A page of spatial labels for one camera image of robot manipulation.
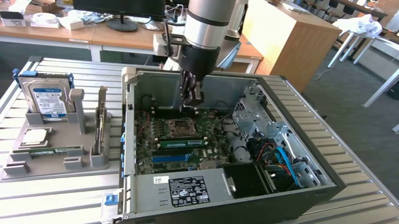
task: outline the computer monitor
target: computer monitor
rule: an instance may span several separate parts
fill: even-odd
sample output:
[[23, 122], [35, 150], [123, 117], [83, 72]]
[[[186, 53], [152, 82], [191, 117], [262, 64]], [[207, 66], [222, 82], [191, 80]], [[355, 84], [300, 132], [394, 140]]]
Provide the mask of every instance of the computer monitor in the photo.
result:
[[162, 20], [166, 0], [74, 0], [74, 9], [120, 15], [120, 19], [107, 21], [107, 26], [122, 32], [132, 32], [138, 26], [124, 21], [124, 15], [151, 17]]

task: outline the gray floor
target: gray floor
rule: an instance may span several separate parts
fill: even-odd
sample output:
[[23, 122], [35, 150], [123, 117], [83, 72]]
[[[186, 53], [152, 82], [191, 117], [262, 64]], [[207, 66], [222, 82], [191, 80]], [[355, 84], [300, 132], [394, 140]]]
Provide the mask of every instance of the gray floor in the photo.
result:
[[[331, 50], [316, 76], [327, 69], [335, 51]], [[30, 56], [90, 60], [90, 51], [0, 42], [0, 95], [12, 82], [11, 71], [22, 68]], [[111, 62], [120, 57], [108, 53]], [[123, 56], [123, 62], [144, 64], [146, 55]], [[380, 87], [378, 81], [359, 66], [338, 63], [320, 80], [312, 80], [304, 91], [315, 108], [328, 115], [327, 122], [352, 148], [366, 165], [379, 177], [391, 192], [399, 197], [399, 135], [391, 128], [399, 124], [399, 101], [382, 96], [370, 109], [360, 105]]]

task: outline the motherboard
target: motherboard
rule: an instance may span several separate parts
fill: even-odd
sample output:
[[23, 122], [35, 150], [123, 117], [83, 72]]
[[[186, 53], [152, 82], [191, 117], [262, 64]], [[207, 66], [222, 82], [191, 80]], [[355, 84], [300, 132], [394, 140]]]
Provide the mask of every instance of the motherboard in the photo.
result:
[[138, 111], [136, 164], [140, 175], [219, 168], [231, 161], [223, 113], [212, 109]]

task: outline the white table leg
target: white table leg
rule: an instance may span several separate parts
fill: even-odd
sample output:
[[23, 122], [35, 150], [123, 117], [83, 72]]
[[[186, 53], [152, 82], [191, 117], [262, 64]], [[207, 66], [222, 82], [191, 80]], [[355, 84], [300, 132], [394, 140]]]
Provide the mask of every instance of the white table leg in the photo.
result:
[[255, 71], [256, 71], [256, 68], [258, 68], [258, 65], [259, 65], [259, 61], [260, 61], [259, 59], [252, 59], [251, 60], [251, 63], [248, 64], [246, 73], [255, 74]]
[[350, 48], [347, 49], [347, 52], [340, 57], [340, 59], [339, 59], [340, 62], [343, 62], [347, 59], [347, 56], [350, 55], [351, 50], [354, 50], [354, 47], [356, 46], [359, 39], [360, 39], [360, 37], [358, 36], [354, 43], [351, 44]]
[[370, 46], [372, 45], [372, 43], [375, 42], [375, 39], [372, 39], [368, 44], [366, 45], [363, 51], [360, 52], [359, 56], [356, 57], [356, 60], [354, 61], [354, 64], [356, 64], [359, 62], [360, 57], [363, 56], [364, 52], [368, 50]]
[[92, 62], [102, 62], [102, 46], [100, 45], [90, 45], [90, 52], [92, 54]]
[[382, 87], [379, 88], [379, 90], [376, 90], [376, 92], [374, 93], [374, 95], [370, 97], [370, 99], [367, 100], [367, 102], [363, 104], [363, 106], [366, 108], [368, 108], [371, 106], [371, 104], [374, 103], [374, 101], [380, 97], [380, 95], [388, 91], [388, 89], [391, 88], [392, 84], [396, 83], [396, 81], [399, 80], [399, 69], [395, 71], [394, 75], [391, 75], [391, 77], [387, 79], [387, 81], [384, 82], [384, 84], [382, 85]]
[[399, 134], [399, 125], [396, 125], [394, 128], [392, 128], [392, 131]]
[[338, 52], [336, 52], [336, 54], [334, 55], [334, 58], [332, 58], [332, 60], [331, 60], [331, 62], [330, 62], [330, 64], [328, 64], [328, 66], [327, 66], [328, 68], [332, 67], [332, 65], [334, 65], [334, 63], [335, 63], [335, 61], [336, 61], [339, 55], [342, 54], [343, 50], [344, 50], [346, 47], [348, 46], [348, 44], [350, 44], [350, 42], [351, 42], [351, 40], [352, 40], [352, 38], [354, 38], [354, 35], [355, 35], [355, 33], [354, 33], [354, 32], [350, 32], [350, 35], [348, 35], [347, 39], [344, 40], [344, 42], [343, 42], [343, 44], [342, 44], [342, 47], [338, 49]]

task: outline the circuit board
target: circuit board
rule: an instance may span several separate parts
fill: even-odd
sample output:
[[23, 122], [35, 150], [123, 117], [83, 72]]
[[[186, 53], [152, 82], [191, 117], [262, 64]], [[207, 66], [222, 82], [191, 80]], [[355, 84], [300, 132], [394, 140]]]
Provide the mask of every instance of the circuit board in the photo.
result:
[[[230, 163], [226, 135], [219, 131], [214, 132], [215, 124], [222, 117], [218, 112], [196, 110], [194, 117], [179, 119], [156, 118], [150, 111], [140, 111], [135, 116], [138, 130], [136, 164], [140, 175], [218, 168], [222, 164]], [[172, 149], [162, 149], [160, 140], [166, 138], [168, 125], [184, 120], [194, 123], [196, 139], [204, 140], [206, 144], [199, 147], [178, 146]], [[182, 150], [187, 150], [186, 161], [154, 161], [154, 154]]]

